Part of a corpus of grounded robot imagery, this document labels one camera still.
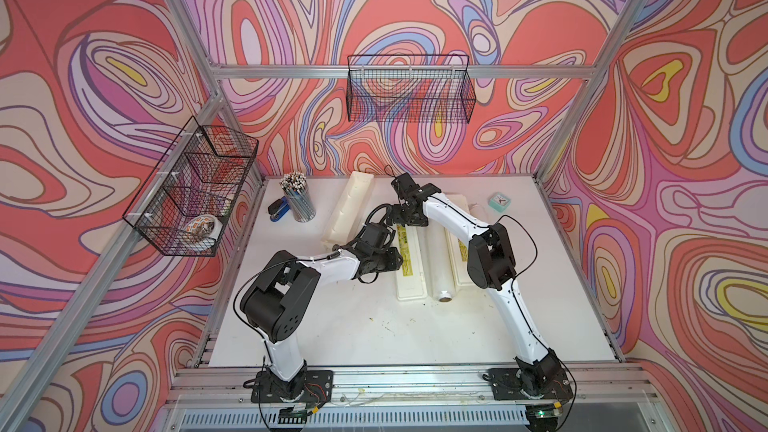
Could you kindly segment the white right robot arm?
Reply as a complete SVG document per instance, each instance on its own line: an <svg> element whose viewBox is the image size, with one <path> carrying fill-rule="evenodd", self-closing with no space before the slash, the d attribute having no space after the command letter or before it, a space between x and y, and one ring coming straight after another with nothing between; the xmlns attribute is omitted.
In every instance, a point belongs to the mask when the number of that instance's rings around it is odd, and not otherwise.
<svg viewBox="0 0 768 432"><path fill-rule="evenodd" d="M575 380L543 339L522 297L518 283L521 273L516 270L506 227L473 217L437 186L419 185L408 173L395 176L391 186L398 197L389 213L391 223L414 227L437 223L465 245L470 279L487 291L516 345L521 393L532 399L549 393L572 398L577 390Z"/></svg>

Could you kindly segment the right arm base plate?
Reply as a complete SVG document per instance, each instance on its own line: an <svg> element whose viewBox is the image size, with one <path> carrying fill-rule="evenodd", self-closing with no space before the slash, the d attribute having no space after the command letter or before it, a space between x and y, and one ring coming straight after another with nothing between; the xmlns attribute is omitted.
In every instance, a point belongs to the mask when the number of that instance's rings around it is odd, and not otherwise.
<svg viewBox="0 0 768 432"><path fill-rule="evenodd" d="M519 368L490 368L481 378L491 387L496 401L530 400L567 402L574 397L573 382L565 370L558 367L545 378L535 377Z"/></svg>

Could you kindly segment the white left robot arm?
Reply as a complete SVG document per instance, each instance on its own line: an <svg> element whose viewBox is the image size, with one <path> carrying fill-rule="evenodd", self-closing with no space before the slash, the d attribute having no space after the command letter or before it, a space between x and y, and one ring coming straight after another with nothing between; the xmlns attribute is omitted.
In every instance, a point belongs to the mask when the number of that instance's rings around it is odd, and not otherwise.
<svg viewBox="0 0 768 432"><path fill-rule="evenodd" d="M263 338L272 377L284 384L302 380L306 361L294 333L317 289L348 281L369 284L401 268L395 237L392 227L369 223L351 242L322 257L299 258L280 250L236 295L236 313Z"/></svg>

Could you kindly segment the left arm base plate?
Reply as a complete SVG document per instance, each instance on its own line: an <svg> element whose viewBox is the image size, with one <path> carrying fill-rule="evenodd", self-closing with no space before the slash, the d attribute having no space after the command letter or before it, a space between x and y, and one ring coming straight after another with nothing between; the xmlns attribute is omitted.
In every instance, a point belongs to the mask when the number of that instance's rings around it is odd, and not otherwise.
<svg viewBox="0 0 768 432"><path fill-rule="evenodd" d="M332 399L334 372L330 369L301 370L290 381L281 380L267 369L253 379L251 402L257 405L309 403L322 405Z"/></svg>

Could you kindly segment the cream plastic wrap dispenser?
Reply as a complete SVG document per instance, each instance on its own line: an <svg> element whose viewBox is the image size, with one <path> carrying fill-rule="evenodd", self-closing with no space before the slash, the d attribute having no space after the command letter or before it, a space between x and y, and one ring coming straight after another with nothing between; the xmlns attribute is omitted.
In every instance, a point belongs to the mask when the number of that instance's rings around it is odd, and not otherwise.
<svg viewBox="0 0 768 432"><path fill-rule="evenodd" d="M428 295L426 274L417 229L412 226L396 226L397 248L403 259L396 272L396 297L399 301L416 301Z"/></svg>

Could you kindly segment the white plastic wrap roll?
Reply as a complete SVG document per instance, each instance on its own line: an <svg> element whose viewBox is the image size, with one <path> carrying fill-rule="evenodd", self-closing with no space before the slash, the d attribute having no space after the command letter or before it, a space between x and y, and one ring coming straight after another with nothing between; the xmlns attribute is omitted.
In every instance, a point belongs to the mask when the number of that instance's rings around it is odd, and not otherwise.
<svg viewBox="0 0 768 432"><path fill-rule="evenodd" d="M432 297L441 303L450 302L455 295L455 286L444 228L430 223L426 228L425 237Z"/></svg>

